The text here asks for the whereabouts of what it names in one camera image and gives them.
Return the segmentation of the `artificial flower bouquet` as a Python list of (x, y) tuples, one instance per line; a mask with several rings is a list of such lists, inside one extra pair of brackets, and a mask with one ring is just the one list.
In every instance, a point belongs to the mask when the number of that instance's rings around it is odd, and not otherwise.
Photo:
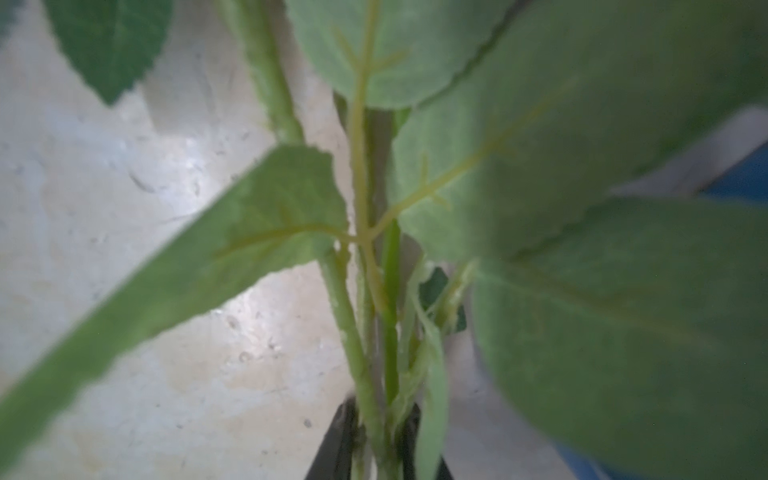
[(294, 112), (261, 1), (218, 5), (277, 144), (1, 402), (13, 467), (117, 357), (317, 262), (359, 427), (416, 479), (447, 427), (443, 339), (472, 302), (495, 386), (550, 437), (653, 479), (767, 475), (767, 208), (616, 197), (767, 97), (763, 1), (290, 1), (354, 200)]

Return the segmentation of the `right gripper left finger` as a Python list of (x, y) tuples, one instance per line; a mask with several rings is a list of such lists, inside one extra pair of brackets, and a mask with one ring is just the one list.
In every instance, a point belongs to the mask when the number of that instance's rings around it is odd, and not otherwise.
[(306, 480), (350, 480), (359, 419), (355, 397), (339, 405), (327, 429)]

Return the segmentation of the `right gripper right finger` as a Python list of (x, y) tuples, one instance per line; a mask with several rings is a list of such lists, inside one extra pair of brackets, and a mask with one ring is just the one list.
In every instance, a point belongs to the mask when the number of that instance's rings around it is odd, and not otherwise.
[[(400, 434), (399, 454), (400, 459), (402, 460), (402, 478), (404, 480), (416, 479), (414, 454), (420, 418), (420, 407), (418, 404), (414, 403), (410, 414), (402, 426), (402, 432)], [(437, 470), (435, 479), (454, 479), (443, 457), (440, 457), (439, 468)]]

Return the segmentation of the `blue tape dispenser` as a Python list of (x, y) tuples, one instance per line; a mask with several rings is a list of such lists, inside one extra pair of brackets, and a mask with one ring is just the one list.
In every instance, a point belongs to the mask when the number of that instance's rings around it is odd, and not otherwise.
[[(695, 197), (767, 202), (767, 142), (763, 142), (712, 180), (693, 190)], [(565, 446), (556, 449), (575, 479), (639, 479), (588, 459)]]

